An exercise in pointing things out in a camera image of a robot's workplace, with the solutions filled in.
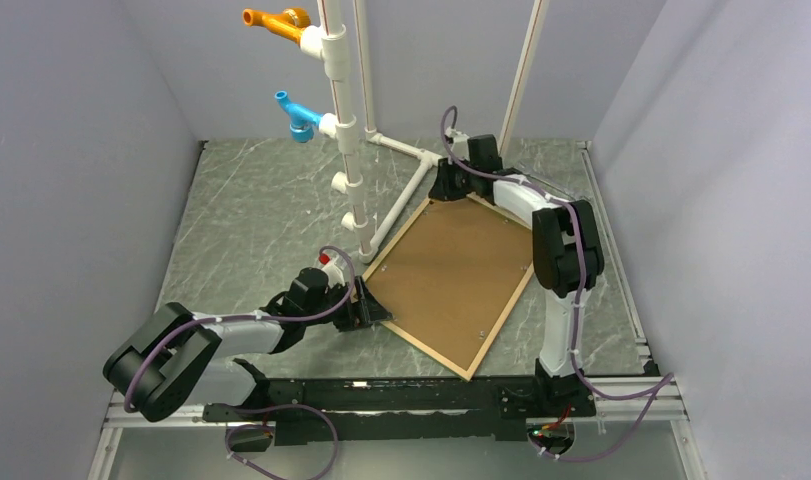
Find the green wooden photo frame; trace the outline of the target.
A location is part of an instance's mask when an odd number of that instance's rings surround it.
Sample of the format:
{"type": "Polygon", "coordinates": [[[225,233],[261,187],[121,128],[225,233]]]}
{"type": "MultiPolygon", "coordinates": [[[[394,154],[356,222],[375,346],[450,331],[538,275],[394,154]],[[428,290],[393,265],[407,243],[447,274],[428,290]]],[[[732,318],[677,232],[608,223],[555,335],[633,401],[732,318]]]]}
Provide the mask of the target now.
{"type": "Polygon", "coordinates": [[[386,328],[469,381],[533,272],[530,228],[470,195],[425,199],[364,280],[386,328]]]}

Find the white PVC pipe stand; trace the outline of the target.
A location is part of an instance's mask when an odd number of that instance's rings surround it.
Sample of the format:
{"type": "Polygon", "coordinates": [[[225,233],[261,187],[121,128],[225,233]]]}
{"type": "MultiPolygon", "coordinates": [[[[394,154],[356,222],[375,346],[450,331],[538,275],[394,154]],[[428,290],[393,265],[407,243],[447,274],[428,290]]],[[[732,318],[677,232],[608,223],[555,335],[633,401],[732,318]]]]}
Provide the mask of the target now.
{"type": "Polygon", "coordinates": [[[367,237],[382,248],[422,201],[446,152],[440,119],[456,106],[457,127],[492,134],[504,162],[543,172],[573,143],[506,128],[519,57],[531,46],[541,1],[344,1],[352,60],[356,159],[363,175],[367,237]]]}

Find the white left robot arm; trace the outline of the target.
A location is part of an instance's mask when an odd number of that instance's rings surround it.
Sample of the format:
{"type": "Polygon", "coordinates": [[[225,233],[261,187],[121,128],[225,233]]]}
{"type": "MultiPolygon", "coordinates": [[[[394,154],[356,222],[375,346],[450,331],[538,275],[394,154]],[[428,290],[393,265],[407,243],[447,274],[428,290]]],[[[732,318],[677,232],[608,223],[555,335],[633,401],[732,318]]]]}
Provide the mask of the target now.
{"type": "Polygon", "coordinates": [[[393,317],[361,277],[336,266],[308,267],[251,313],[207,316],[164,304],[109,356],[102,374],[123,394],[126,411],[150,422],[194,404],[225,404],[253,420],[276,397],[246,355],[283,353],[316,325],[351,332],[393,317]]]}

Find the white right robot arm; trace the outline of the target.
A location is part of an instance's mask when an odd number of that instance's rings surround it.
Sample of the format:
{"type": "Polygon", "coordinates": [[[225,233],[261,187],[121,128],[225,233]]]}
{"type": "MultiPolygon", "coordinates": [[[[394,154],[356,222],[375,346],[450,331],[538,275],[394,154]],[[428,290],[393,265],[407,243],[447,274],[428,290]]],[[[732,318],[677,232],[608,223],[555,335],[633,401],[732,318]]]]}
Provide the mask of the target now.
{"type": "Polygon", "coordinates": [[[453,201],[473,194],[531,231],[534,274],[559,308],[547,318],[532,401],[541,413],[555,415],[571,397],[589,393],[580,353],[584,304],[605,267],[593,206],[549,194],[522,172],[504,168],[491,134],[454,131],[441,141],[447,155],[438,163],[430,198],[453,201]]]}

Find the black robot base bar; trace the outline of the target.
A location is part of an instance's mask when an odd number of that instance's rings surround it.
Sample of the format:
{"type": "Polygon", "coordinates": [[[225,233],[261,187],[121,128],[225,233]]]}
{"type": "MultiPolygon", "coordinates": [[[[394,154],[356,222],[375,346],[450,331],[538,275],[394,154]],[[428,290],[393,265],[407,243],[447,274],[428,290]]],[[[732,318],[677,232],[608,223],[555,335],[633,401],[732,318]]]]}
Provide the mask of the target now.
{"type": "Polygon", "coordinates": [[[576,379],[536,375],[375,379],[270,379],[231,408],[205,406],[208,423],[266,423],[278,446],[340,439],[490,437],[524,441],[537,422],[592,418],[593,395],[576,379]]]}

